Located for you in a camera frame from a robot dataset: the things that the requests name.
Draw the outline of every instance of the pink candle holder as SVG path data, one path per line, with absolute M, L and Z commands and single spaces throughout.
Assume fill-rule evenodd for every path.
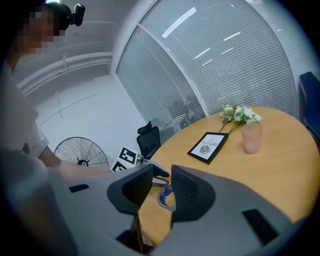
M 248 123 L 241 129 L 244 149 L 248 154 L 259 151 L 262 138 L 262 126 L 260 123 Z

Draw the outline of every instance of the standing fan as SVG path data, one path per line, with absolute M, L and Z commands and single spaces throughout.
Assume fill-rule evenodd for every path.
M 80 166 L 109 166 L 102 149 L 87 138 L 67 138 L 56 147 L 54 154 L 61 160 Z

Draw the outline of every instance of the round wooden table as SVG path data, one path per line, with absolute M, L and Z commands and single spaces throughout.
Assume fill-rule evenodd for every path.
M 311 134 L 294 117 L 267 107 L 252 109 L 263 117 L 258 153 L 245 152 L 238 127 L 209 165 L 187 155 L 206 132 L 218 132 L 222 127 L 219 114 L 214 114 L 175 134 L 152 160 L 170 174 L 171 165 L 175 164 L 241 182 L 296 222 L 311 212 L 318 195 L 318 148 Z M 222 133 L 228 133 L 233 125 L 227 124 Z M 154 245 L 170 232 L 171 212 L 158 204 L 161 189 L 152 187 L 139 209 L 142 228 Z

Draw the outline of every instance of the white shirt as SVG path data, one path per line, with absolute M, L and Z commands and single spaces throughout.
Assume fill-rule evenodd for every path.
M 49 142 L 36 124 L 38 112 L 14 84 L 6 61 L 0 72 L 0 88 L 0 148 L 27 148 L 31 155 L 38 158 Z

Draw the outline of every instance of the person's arm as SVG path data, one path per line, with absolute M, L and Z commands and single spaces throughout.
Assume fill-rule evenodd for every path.
M 45 166 L 59 169 L 62 176 L 66 180 L 86 178 L 111 173 L 109 167 L 85 167 L 82 165 L 63 161 L 58 158 L 48 146 L 39 156 L 39 159 L 45 164 Z

